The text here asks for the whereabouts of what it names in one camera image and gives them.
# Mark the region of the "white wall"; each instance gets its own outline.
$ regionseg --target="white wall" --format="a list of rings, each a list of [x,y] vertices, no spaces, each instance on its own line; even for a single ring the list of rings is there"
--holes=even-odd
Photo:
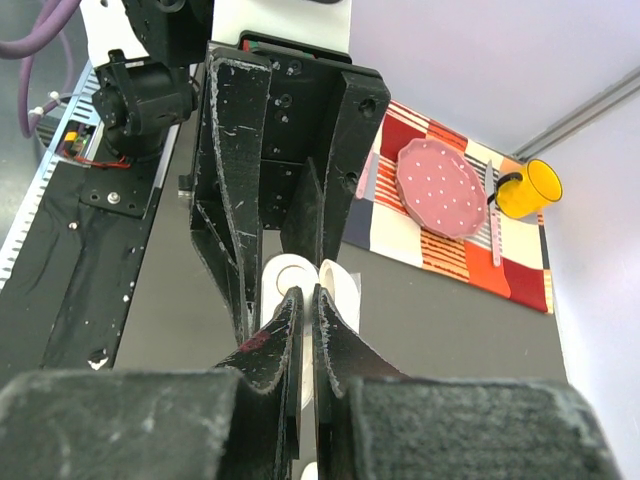
[[[640,478],[640,97],[544,153],[565,196],[546,214],[569,381],[625,478]]]
[[[353,0],[394,98],[510,153],[640,66],[636,0]]]

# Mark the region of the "red wire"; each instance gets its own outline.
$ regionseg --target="red wire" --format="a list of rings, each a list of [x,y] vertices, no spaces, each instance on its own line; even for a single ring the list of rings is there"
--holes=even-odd
[[[77,157],[77,156],[72,157],[68,154],[65,154],[65,156],[70,160],[74,160],[78,163],[82,163],[83,165],[91,165],[92,167],[96,167],[96,168],[122,168],[122,169],[131,168],[131,164],[126,163],[127,157],[125,157],[124,155],[120,158],[118,162],[109,162],[109,163],[94,162],[93,160],[89,160],[88,158]]]

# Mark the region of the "black mounting plate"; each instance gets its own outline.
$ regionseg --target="black mounting plate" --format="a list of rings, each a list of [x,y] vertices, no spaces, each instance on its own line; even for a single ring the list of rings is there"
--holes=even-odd
[[[118,162],[104,145],[98,147],[93,159],[96,163]],[[85,205],[102,208],[134,218],[144,217],[153,183],[158,171],[160,155],[144,162],[132,161],[129,168],[89,168],[80,201]],[[109,195],[117,194],[117,201]]]

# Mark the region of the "gray table surface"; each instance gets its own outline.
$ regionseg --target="gray table surface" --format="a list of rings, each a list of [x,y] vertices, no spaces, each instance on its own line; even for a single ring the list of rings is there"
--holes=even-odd
[[[177,195],[194,127],[188,122],[178,137],[116,368],[203,369],[235,348],[229,313],[189,239],[188,203]],[[279,249],[268,232],[265,258]],[[339,263],[362,274],[362,337],[404,372],[566,381],[553,316],[351,245],[343,245]],[[307,407],[296,474],[314,455]]]

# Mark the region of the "pink plate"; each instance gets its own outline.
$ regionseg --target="pink plate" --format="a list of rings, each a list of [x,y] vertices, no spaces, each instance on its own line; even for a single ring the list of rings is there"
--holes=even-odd
[[[487,197],[473,167],[438,140],[414,139],[398,153],[396,184],[405,208],[421,227],[449,238],[476,234]]]

